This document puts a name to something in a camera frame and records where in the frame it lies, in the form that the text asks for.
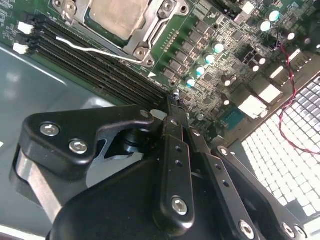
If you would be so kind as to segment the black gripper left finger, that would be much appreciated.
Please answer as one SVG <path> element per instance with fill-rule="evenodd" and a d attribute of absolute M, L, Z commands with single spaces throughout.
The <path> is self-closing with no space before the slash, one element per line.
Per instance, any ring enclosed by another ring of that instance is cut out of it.
<path fill-rule="evenodd" d="M 188 163 L 176 96 L 154 118 L 139 105 L 46 112 L 27 117 L 13 167 L 52 225 L 74 197 L 140 161 Z"/>

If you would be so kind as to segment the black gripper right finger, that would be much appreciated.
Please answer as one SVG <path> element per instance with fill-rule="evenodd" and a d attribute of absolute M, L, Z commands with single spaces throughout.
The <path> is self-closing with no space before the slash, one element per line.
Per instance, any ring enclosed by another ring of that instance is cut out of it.
<path fill-rule="evenodd" d="M 178 107 L 190 143 L 191 162 L 213 190 L 216 224 L 224 240 L 306 240 L 308 234 L 296 217 L 259 182 L 236 156 L 223 146 L 210 150 L 204 137 Z"/>

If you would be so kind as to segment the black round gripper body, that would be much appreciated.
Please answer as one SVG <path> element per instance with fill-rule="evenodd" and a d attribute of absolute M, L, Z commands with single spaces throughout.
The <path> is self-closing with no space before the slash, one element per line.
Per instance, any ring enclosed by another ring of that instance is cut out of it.
<path fill-rule="evenodd" d="M 71 199 L 50 240 L 235 240 L 211 184 L 188 163 L 142 160 Z"/>

